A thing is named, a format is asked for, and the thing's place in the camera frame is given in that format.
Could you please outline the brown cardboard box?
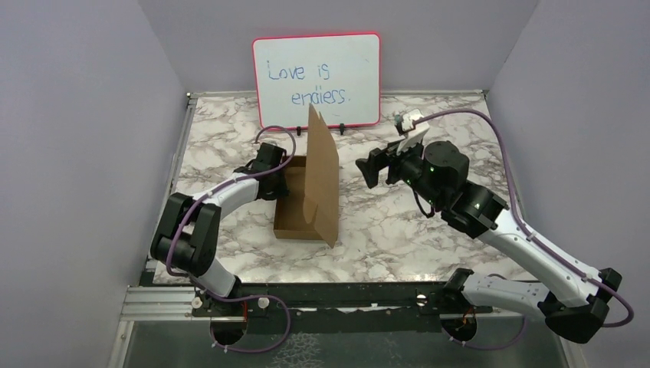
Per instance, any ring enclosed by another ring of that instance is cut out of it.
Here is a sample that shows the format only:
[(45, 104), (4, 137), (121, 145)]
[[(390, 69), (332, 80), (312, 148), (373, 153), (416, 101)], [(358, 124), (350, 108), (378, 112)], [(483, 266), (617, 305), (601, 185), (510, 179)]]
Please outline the brown cardboard box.
[(322, 115), (309, 106), (307, 151), (295, 156), (284, 169), (289, 195), (276, 201), (275, 238), (335, 246), (340, 219), (339, 172), (336, 142)]

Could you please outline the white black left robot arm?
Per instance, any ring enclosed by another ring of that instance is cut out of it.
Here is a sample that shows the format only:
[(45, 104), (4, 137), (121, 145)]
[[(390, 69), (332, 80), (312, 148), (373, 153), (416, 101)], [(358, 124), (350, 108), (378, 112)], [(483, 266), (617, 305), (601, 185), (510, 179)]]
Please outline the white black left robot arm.
[(284, 167), (294, 154), (270, 143), (224, 182), (194, 195), (174, 192), (166, 200), (150, 246), (150, 256), (174, 276), (189, 277), (212, 297), (221, 314), (238, 310), (241, 280), (216, 258), (223, 219), (256, 200), (274, 201), (290, 193)]

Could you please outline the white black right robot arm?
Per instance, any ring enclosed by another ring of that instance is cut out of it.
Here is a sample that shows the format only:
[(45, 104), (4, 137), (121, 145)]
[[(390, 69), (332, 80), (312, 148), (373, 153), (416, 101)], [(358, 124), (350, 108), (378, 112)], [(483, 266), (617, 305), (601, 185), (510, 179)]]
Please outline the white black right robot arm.
[(496, 248), (535, 277), (525, 283), (457, 269), (445, 283), (443, 304), (454, 312), (470, 307), (496, 307), (542, 319), (556, 335), (587, 343), (603, 328), (611, 293), (622, 276), (612, 268), (595, 269), (555, 245), (549, 254), (543, 237), (526, 234), (506, 201), (468, 180), (469, 158), (449, 141), (417, 143), (405, 152), (399, 142), (373, 149), (356, 166), (369, 188), (388, 170), (387, 184), (404, 182), (440, 213), (453, 229)]

